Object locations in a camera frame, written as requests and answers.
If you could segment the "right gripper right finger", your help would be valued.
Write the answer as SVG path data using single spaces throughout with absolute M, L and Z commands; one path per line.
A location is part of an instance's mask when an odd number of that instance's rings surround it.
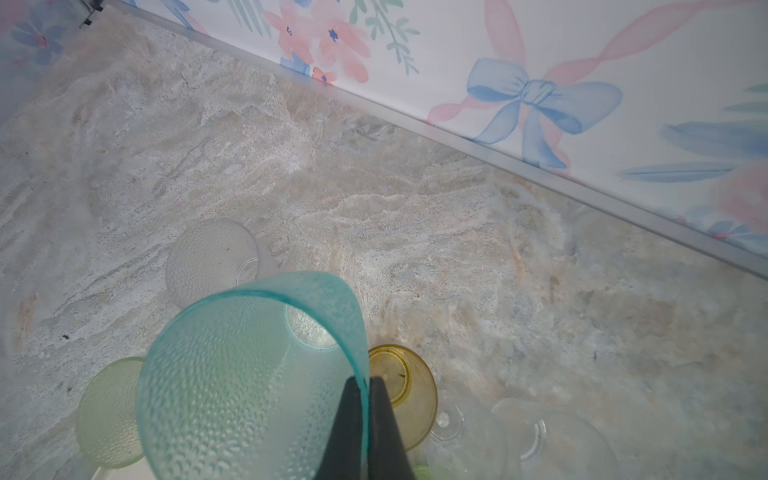
M 371 378 L 369 405 L 368 478 L 414 480 L 388 391 L 380 377 Z

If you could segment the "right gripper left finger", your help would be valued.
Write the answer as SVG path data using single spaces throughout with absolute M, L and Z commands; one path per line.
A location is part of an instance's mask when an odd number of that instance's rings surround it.
M 314 480 L 361 478 L 363 402 L 355 377 L 344 385 L 330 437 Z

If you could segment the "tall teal cup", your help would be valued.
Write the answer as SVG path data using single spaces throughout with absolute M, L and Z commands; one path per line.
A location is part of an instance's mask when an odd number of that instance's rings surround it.
M 182 310 L 139 377 L 141 446 L 158 479 L 310 479 L 344 386 L 369 392 L 362 311 L 322 271 L 289 272 Z

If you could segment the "clear glass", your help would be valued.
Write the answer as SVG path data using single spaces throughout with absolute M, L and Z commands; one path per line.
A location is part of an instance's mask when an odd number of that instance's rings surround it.
M 619 465 L 603 434 L 586 420 L 517 398 L 492 414 L 507 437 L 511 479 L 618 479 Z

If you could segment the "tall frosted clear cup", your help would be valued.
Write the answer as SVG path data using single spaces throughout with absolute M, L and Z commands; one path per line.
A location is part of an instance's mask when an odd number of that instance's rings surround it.
M 210 295 L 255 280 L 265 255 L 254 235 L 227 218 L 202 220 L 185 230 L 171 247 L 166 287 L 184 309 Z

